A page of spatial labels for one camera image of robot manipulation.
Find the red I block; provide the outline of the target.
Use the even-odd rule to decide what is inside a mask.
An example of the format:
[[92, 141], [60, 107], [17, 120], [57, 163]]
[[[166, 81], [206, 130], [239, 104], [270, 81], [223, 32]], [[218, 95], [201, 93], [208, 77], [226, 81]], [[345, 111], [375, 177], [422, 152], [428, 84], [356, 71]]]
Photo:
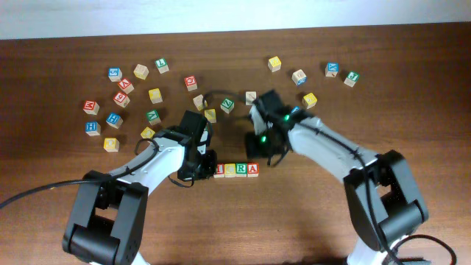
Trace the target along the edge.
[[224, 164], [219, 163], [216, 165], [216, 172], [213, 175], [214, 178], [221, 178], [225, 177], [225, 170], [224, 170]]

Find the yellow C block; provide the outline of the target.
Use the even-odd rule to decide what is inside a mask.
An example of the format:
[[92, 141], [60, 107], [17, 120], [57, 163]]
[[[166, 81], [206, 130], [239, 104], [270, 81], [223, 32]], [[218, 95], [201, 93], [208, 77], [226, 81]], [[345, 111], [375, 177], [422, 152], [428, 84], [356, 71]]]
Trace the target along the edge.
[[236, 165], [234, 163], [226, 163], [224, 165], [224, 176], [225, 177], [236, 176]]

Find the red a block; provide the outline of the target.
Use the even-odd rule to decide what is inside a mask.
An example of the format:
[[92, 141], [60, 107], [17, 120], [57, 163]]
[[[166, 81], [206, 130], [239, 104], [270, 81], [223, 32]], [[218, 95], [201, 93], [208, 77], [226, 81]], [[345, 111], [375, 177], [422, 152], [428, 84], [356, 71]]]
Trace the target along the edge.
[[248, 177], [257, 177], [259, 175], [260, 168], [257, 163], [248, 163], [247, 164], [247, 176]]
[[119, 81], [118, 86], [125, 94], [129, 94], [134, 90], [133, 84], [127, 78], [123, 78]]

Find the green R block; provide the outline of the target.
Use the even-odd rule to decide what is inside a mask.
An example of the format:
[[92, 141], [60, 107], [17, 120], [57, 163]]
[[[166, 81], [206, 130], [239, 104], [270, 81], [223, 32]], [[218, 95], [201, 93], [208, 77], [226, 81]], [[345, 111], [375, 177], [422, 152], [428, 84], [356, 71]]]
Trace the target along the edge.
[[237, 163], [235, 165], [235, 175], [237, 177], [246, 177], [247, 176], [247, 164]]

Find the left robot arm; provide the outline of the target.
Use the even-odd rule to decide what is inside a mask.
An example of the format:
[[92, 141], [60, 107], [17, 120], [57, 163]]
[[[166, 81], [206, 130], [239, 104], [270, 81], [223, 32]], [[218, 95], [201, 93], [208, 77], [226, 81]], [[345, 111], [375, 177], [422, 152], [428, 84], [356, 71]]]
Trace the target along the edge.
[[208, 120], [185, 111], [177, 126], [145, 138], [148, 147], [107, 174], [88, 172], [79, 184], [62, 239], [63, 251], [88, 264], [145, 264], [139, 249], [149, 195], [176, 173], [190, 188], [216, 169]]

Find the blue I block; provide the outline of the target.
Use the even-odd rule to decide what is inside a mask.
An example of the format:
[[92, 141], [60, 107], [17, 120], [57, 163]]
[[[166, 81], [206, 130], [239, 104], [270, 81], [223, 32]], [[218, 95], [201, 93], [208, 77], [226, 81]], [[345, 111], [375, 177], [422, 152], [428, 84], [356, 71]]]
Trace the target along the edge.
[[296, 113], [297, 111], [301, 110], [300, 107], [296, 106], [291, 110], [291, 113]]

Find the yellow S block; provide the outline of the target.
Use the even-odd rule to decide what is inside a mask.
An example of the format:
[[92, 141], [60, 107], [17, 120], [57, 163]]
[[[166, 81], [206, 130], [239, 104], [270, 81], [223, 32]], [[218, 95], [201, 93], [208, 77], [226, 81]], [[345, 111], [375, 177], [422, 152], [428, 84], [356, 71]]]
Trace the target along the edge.
[[210, 123], [216, 123], [216, 110], [215, 109], [206, 109], [204, 111], [205, 118], [210, 122]]

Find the yellow block right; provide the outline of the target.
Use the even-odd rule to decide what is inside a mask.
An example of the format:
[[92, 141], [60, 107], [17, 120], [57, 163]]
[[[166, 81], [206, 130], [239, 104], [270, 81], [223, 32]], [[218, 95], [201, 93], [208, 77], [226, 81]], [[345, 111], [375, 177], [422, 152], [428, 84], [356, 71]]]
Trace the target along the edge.
[[302, 104], [306, 109], [314, 107], [316, 103], [317, 98], [313, 93], [307, 93], [302, 97]]

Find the green V block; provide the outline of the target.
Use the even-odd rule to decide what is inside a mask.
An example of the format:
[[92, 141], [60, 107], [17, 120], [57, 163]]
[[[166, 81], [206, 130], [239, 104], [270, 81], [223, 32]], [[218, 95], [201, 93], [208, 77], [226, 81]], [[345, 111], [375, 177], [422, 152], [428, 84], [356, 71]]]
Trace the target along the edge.
[[160, 116], [159, 116], [159, 114], [156, 110], [150, 110], [149, 112], [147, 112], [146, 113], [146, 118], [147, 118], [147, 121], [151, 125], [156, 125], [156, 124], [161, 123]]

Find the yellow block top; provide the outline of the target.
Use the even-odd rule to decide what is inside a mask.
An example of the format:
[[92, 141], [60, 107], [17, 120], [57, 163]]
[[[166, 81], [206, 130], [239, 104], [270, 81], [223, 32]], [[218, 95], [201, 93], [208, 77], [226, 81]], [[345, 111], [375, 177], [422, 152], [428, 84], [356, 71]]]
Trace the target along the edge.
[[278, 56], [271, 57], [268, 60], [268, 67], [271, 72], [279, 71], [281, 68], [281, 65], [282, 63]]

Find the yellow block upper left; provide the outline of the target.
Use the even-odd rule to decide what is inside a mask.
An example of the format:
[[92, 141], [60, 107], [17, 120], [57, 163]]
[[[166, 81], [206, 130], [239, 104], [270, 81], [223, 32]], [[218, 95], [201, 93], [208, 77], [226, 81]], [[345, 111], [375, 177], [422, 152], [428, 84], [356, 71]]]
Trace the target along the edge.
[[152, 104], [157, 104], [163, 101], [163, 97], [159, 88], [149, 90], [149, 98]]

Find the yellow block lower left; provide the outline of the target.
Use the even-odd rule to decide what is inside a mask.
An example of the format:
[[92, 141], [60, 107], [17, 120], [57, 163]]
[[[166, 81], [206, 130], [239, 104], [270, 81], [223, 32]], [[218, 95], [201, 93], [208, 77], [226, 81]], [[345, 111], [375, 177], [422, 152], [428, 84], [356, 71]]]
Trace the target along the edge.
[[118, 152], [120, 147], [120, 142], [117, 138], [105, 138], [103, 143], [103, 148], [107, 152]]

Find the red 6 block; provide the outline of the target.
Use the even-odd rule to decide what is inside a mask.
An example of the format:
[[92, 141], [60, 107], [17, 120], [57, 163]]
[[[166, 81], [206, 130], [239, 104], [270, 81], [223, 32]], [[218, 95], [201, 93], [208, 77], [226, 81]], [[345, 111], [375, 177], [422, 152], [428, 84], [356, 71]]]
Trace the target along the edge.
[[118, 92], [114, 97], [113, 101], [120, 107], [125, 108], [130, 103], [130, 98], [123, 92]]

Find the green L block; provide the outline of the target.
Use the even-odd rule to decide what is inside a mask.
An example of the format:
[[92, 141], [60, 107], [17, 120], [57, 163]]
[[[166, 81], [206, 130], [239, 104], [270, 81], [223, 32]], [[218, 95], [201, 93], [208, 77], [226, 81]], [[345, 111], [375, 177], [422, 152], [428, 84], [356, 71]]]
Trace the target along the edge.
[[166, 59], [163, 58], [163, 57], [156, 60], [155, 65], [156, 65], [157, 70], [159, 71], [160, 74], [163, 74], [163, 73], [166, 73], [167, 71], [169, 71], [169, 65], [166, 62]]

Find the blue S block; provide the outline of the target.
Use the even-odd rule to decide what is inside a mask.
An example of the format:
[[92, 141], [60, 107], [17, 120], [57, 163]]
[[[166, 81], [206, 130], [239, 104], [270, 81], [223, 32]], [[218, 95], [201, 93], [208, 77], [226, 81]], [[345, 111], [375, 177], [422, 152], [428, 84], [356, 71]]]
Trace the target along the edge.
[[111, 82], [120, 82], [123, 76], [120, 68], [109, 68], [107, 75]]

